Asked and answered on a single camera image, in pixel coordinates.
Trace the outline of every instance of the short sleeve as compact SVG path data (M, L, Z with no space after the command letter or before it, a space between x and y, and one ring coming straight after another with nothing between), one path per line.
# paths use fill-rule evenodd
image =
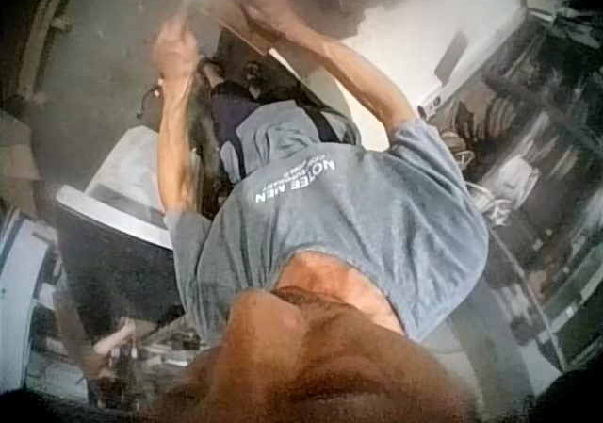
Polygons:
M187 314L197 307L197 267L211 221L193 211L168 211L164 218L173 246L176 282Z
M435 127L421 119L405 122L389 136L389 142L388 153L428 174L435 173L456 187L466 189L463 174Z

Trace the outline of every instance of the hand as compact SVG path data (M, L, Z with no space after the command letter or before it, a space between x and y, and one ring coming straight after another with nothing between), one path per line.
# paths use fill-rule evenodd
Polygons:
M184 10L163 24L153 51L155 66L165 85L187 82L197 71L197 40L187 25Z
M285 35L303 25L289 0L241 0L242 8L261 28Z

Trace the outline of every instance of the neck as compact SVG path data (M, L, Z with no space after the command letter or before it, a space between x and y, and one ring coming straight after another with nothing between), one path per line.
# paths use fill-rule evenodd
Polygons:
M303 252L283 268L277 289L297 287L356 307L375 324L399 334L403 328L383 292L358 269L329 255Z

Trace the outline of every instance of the concrete floor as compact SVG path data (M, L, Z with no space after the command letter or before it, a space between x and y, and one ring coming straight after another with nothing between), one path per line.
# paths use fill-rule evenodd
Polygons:
M73 20L73 29L55 35L41 77L39 103L29 105L23 116L33 130L34 155L49 188L67 184L84 190L126 130L140 124L158 127L157 101L150 104L142 121L135 113L142 94L156 80L151 56L160 21L176 4L177 0L70 0L65 14ZM212 56L218 47L219 27L199 18L193 28L201 50ZM484 340L490 344L496 340L495 356L508 347L504 321L494 329L488 323L491 313L497 312L490 298L488 290L480 287L456 312L451 325L444 325L427 343L470 388L481 389L484 403L499 415L504 409L520 406L530 392L530 383L521 359L510 353L493 367L482 362L497 359L482 356L477 365L483 370L478 372L475 358L473 367L469 363L470 354L480 355ZM492 318L502 320L498 315ZM497 337L500 327L505 334ZM450 346L461 348L446 353ZM515 365L506 371L506 379L501 371L505 365ZM484 389L484 381L491 386Z
M69 33L48 48L39 104L23 119L33 130L33 151L42 180L84 190L123 133L146 124L157 128L159 104L142 121L135 116L145 90L157 78L152 48L178 0L70 0ZM200 47L213 54L220 34L209 20Z

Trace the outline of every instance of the black object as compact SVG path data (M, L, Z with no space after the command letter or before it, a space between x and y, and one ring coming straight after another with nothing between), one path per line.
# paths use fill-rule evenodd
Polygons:
M140 109L136 111L137 119L141 119L142 116L144 115L144 108L145 108L145 105L146 105L146 102L147 102L147 99L149 98L149 96L154 94L156 91L160 91L160 90L161 90L161 86L159 84L155 84L154 86L150 87L144 93L144 95L142 95L142 99L140 100Z
M57 232L69 290L93 341L115 332L120 317L158 322L181 307L171 250L63 205Z

